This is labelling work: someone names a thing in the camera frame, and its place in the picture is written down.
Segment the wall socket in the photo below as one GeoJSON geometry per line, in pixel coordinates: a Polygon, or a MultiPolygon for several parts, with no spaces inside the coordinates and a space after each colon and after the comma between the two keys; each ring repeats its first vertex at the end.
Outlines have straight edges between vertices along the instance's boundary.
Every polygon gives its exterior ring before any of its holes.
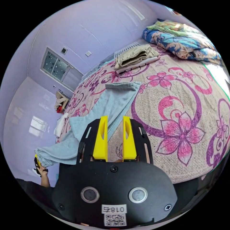
{"type": "Polygon", "coordinates": [[[92,53],[90,51],[86,52],[86,56],[89,57],[92,53]]]}

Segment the qr code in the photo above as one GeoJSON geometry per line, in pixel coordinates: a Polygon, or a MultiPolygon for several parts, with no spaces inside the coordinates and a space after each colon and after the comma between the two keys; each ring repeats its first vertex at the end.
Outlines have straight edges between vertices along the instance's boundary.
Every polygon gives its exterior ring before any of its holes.
{"type": "Polygon", "coordinates": [[[126,226],[126,215],[125,214],[117,214],[117,215],[104,215],[104,224],[105,226],[113,227],[113,226],[126,226]]]}

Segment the light blue towel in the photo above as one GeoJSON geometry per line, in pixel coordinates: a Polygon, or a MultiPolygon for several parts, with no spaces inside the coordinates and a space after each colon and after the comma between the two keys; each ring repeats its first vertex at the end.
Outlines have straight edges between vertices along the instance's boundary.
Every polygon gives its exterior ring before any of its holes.
{"type": "Polygon", "coordinates": [[[105,91],[88,115],[69,119],[71,129],[63,137],[62,142],[35,150],[42,166],[48,167],[55,163],[75,165],[78,145],[87,125],[102,116],[108,116],[109,140],[129,110],[140,85],[140,82],[106,84],[105,91]]]}

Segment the green line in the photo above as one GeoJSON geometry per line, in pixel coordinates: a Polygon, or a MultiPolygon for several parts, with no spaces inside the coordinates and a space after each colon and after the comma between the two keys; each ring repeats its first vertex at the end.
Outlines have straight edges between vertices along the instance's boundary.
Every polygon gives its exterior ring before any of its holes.
{"type": "MultiPolygon", "coordinates": [[[[203,66],[209,71],[209,73],[210,73],[210,75],[212,76],[212,78],[215,80],[215,82],[218,84],[218,86],[222,89],[222,87],[219,85],[219,83],[217,82],[217,80],[213,77],[213,75],[212,75],[212,73],[210,72],[210,70],[206,67],[206,65],[203,63],[203,62],[201,62],[202,64],[203,64],[203,66]]],[[[225,95],[227,96],[227,98],[228,98],[228,100],[230,101],[230,99],[229,99],[229,96],[226,94],[226,92],[223,90],[223,92],[225,93],[225,95]]],[[[229,152],[230,152],[230,148],[229,148],[229,150],[227,151],[227,153],[225,154],[225,156],[222,158],[222,160],[229,154],[229,152]]]]}
{"type": "MultiPolygon", "coordinates": [[[[217,80],[213,77],[212,73],[210,72],[210,70],[206,67],[206,65],[201,62],[203,64],[203,66],[209,71],[210,75],[212,76],[212,78],[215,80],[215,82],[218,84],[218,86],[222,89],[222,87],[219,85],[219,83],[217,82],[217,80]]],[[[229,96],[227,95],[227,93],[223,90],[223,92],[225,93],[225,95],[227,96],[228,100],[230,101],[229,96]]]]}

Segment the blue blanket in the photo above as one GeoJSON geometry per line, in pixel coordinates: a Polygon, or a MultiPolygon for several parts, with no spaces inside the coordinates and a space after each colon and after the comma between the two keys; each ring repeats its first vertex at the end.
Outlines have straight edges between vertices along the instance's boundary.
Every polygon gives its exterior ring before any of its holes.
{"type": "Polygon", "coordinates": [[[223,65],[222,58],[213,43],[204,35],[189,32],[187,36],[146,28],[142,33],[147,42],[158,45],[180,59],[212,62],[223,65]]]}
{"type": "Polygon", "coordinates": [[[106,84],[105,91],[88,115],[69,119],[71,129],[63,137],[62,142],[35,150],[42,166],[48,167],[55,163],[76,164],[78,146],[87,125],[102,116],[108,116],[109,140],[129,110],[140,85],[140,82],[106,84]]]}

